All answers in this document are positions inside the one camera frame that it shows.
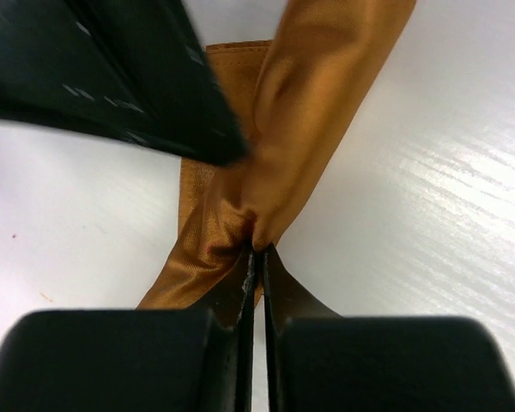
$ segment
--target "tie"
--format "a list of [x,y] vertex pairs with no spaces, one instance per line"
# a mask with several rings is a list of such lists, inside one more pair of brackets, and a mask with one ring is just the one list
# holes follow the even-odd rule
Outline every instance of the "tie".
[[[289,0],[270,42],[208,47],[251,141],[228,168],[183,160],[179,237],[139,308],[185,308],[244,244],[276,244],[334,154],[415,0]],[[257,290],[256,301],[261,294]]]

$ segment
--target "shiny fabric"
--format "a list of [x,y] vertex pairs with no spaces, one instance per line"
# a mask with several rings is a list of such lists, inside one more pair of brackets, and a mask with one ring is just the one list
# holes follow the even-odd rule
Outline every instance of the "shiny fabric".
[[183,161],[179,238],[139,308],[184,308],[245,242],[276,243],[303,209],[415,0],[290,0],[273,41],[209,59],[253,153],[229,168]]

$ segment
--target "orange satin tie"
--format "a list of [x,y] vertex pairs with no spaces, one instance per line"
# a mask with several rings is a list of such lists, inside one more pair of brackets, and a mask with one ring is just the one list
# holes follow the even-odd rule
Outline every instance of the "orange satin tie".
[[395,45],[415,0],[290,0],[270,43],[209,59],[252,156],[225,169],[183,161],[179,238],[140,308],[184,308],[241,247],[276,243],[303,209]]

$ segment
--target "white background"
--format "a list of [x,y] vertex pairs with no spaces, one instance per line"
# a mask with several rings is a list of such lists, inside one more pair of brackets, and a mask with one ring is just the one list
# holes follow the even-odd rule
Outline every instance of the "white background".
[[[214,43],[272,37],[283,4],[188,6]],[[172,156],[0,124],[0,339],[34,309],[134,307],[175,241],[178,179]],[[418,1],[279,250],[340,313],[481,320],[515,378],[515,0]]]

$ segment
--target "tie fabric fold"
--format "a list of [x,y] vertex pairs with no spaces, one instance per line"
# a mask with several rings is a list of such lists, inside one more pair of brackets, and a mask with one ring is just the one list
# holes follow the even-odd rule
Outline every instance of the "tie fabric fold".
[[414,5],[289,0],[271,42],[207,49],[252,154],[228,168],[182,161],[179,238],[139,308],[185,308],[222,279],[247,242],[262,251],[279,241]]

